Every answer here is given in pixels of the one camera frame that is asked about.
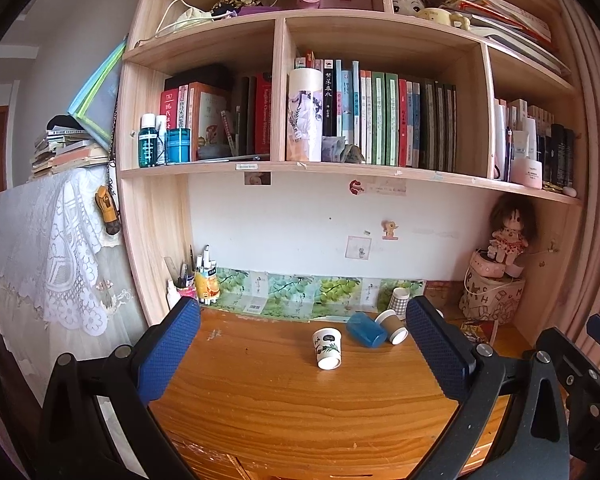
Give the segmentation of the pink cream jar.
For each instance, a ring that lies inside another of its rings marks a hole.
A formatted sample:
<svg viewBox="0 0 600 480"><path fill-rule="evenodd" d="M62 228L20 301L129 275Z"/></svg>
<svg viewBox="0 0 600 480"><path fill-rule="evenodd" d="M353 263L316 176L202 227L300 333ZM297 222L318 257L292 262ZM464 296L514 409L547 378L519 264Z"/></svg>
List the pink cream jar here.
<svg viewBox="0 0 600 480"><path fill-rule="evenodd" d="M542 162L528 157L515 158L512 162L510 180L526 188L540 190L543 187Z"/></svg>

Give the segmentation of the pink round box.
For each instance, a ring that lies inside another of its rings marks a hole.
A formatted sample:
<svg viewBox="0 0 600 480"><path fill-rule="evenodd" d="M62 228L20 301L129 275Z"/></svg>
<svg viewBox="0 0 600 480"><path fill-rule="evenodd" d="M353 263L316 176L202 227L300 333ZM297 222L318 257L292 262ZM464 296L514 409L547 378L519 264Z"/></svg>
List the pink round box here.
<svg viewBox="0 0 600 480"><path fill-rule="evenodd" d="M505 274L506 265L489 259L485 250L476 249L470 257L469 267L483 278L497 280Z"/></svg>

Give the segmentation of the white lace cloth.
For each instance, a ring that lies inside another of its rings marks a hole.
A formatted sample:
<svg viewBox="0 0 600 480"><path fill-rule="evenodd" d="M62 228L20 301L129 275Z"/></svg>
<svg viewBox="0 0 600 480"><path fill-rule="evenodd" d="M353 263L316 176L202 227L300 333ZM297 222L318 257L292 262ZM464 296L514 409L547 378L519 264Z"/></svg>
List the white lace cloth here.
<svg viewBox="0 0 600 480"><path fill-rule="evenodd" d="M0 278L47 323L105 333L119 307L120 237L107 234L95 194L103 166L73 169L0 193Z"/></svg>

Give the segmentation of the grey checkered paper cup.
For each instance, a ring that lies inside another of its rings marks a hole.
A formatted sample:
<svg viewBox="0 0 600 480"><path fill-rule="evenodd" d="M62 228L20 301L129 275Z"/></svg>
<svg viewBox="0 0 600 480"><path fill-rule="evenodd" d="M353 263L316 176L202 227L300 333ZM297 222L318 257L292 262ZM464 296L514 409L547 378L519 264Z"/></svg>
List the grey checkered paper cup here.
<svg viewBox="0 0 600 480"><path fill-rule="evenodd" d="M388 309L393 310L400 320L406 318L406 310L408 302L411 299L411 292L405 287L396 287L391 292L388 303Z"/></svg>

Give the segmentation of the teal bottle with white cap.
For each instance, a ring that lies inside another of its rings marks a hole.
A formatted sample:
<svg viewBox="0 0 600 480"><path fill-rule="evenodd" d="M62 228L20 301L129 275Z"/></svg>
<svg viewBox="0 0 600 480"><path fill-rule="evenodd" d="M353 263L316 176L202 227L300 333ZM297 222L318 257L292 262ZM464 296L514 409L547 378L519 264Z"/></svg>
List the teal bottle with white cap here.
<svg viewBox="0 0 600 480"><path fill-rule="evenodd" d="M137 156L140 168L155 167L157 165L158 130L155 114L143 114L140 118Z"/></svg>

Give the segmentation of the blue glass jar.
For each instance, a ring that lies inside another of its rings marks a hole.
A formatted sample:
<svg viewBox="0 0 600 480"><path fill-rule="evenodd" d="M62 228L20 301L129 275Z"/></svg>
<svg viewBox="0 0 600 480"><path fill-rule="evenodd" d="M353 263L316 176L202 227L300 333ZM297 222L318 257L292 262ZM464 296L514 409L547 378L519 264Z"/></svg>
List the blue glass jar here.
<svg viewBox="0 0 600 480"><path fill-rule="evenodd" d="M174 128L166 132L164 159L167 165L184 164L190 161L190 130Z"/></svg>

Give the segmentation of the brown-haired rag doll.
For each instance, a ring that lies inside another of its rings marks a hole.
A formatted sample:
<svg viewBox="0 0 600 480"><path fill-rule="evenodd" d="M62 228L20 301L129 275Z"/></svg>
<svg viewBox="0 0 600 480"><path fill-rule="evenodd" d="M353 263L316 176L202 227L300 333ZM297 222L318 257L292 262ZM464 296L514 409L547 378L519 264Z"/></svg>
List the brown-haired rag doll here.
<svg viewBox="0 0 600 480"><path fill-rule="evenodd" d="M511 266L538 236L538 220L527 196L503 194L490 213L488 258Z"/></svg>

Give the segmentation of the green leaf poster strip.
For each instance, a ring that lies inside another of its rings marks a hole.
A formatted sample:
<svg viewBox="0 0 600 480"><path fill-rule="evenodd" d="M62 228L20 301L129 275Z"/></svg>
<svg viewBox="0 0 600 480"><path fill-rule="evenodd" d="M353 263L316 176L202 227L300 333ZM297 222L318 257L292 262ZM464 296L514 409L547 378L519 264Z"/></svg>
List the green leaf poster strip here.
<svg viewBox="0 0 600 480"><path fill-rule="evenodd" d="M274 274L221 268L220 296L211 307L230 313L309 322L342 321L354 312L380 313L389 307L393 289L402 287L407 296L425 291L422 280L406 278L347 278Z"/></svg>

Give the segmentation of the white panda paper cup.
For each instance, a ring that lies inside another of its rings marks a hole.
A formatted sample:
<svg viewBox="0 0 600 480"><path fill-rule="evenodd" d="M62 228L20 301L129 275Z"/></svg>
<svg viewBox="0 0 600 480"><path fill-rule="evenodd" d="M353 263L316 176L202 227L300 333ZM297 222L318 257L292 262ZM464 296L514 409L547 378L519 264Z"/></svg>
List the white panda paper cup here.
<svg viewBox="0 0 600 480"><path fill-rule="evenodd" d="M326 327L317 330L313 336L316 364L321 370L336 370L340 367L341 333L336 328Z"/></svg>

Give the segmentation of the brown paper coffee cup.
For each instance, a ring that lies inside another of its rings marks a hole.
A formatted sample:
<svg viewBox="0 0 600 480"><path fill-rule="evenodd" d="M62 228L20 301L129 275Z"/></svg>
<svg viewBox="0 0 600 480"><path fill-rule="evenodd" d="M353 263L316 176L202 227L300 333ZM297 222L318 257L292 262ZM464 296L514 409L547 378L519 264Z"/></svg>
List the brown paper coffee cup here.
<svg viewBox="0 0 600 480"><path fill-rule="evenodd" d="M408 337L405 322L398 317L395 310L387 309L380 312L376 316L375 322L387 332L388 341L394 346L402 344Z"/></svg>

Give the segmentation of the orange juice carton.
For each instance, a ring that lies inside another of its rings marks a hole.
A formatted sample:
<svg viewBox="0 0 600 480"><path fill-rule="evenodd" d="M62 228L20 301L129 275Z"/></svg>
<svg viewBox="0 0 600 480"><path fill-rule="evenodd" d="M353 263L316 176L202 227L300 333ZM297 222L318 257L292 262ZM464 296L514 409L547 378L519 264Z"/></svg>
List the orange juice carton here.
<svg viewBox="0 0 600 480"><path fill-rule="evenodd" d="M210 258L210 247L206 245L196 255L194 275L197 298L205 306L215 304L220 296L217 270L216 262Z"/></svg>

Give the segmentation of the small white bottle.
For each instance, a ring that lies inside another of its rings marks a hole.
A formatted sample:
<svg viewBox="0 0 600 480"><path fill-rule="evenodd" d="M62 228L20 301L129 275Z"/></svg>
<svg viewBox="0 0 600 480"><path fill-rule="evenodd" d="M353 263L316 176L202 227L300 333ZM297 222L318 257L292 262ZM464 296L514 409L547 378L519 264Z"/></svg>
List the small white bottle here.
<svg viewBox="0 0 600 480"><path fill-rule="evenodd" d="M181 299L180 292L172 280L166 281L166 303L169 309L173 309Z"/></svg>

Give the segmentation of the stack of books on cabinet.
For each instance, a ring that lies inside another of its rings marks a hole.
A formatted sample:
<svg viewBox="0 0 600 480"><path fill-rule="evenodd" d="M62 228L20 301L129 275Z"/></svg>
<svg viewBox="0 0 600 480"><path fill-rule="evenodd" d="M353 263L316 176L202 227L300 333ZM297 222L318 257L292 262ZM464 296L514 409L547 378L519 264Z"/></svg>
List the stack of books on cabinet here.
<svg viewBox="0 0 600 480"><path fill-rule="evenodd" d="M34 142L31 179L103 165L109 152L70 115L56 115Z"/></svg>

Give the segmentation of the white floral cylinder tube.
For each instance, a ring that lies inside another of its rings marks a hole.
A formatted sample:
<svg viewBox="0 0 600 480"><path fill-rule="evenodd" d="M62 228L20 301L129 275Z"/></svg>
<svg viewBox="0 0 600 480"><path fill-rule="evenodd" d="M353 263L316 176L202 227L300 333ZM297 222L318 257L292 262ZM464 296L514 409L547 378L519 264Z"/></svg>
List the white floral cylinder tube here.
<svg viewBox="0 0 600 480"><path fill-rule="evenodd" d="M320 162L323 136L323 75L295 68L288 77L286 159Z"/></svg>

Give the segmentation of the wooden bookshelf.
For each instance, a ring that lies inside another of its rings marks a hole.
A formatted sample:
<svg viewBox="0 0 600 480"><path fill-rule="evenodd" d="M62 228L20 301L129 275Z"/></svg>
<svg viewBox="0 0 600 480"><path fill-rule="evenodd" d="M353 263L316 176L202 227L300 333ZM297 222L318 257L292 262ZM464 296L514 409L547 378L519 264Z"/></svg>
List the wooden bookshelf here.
<svg viewBox="0 0 600 480"><path fill-rule="evenodd" d="M288 77L323 75L320 162L286 159ZM221 268L450 286L487 250L500 196L532 201L538 236L503 278L513 318L547 326L583 212L580 90L557 0L140 0L120 82L116 159L126 248L149 323L204 246ZM138 166L143 114L158 159ZM166 132L190 130L167 165ZM510 180L542 162L543 187Z"/></svg>

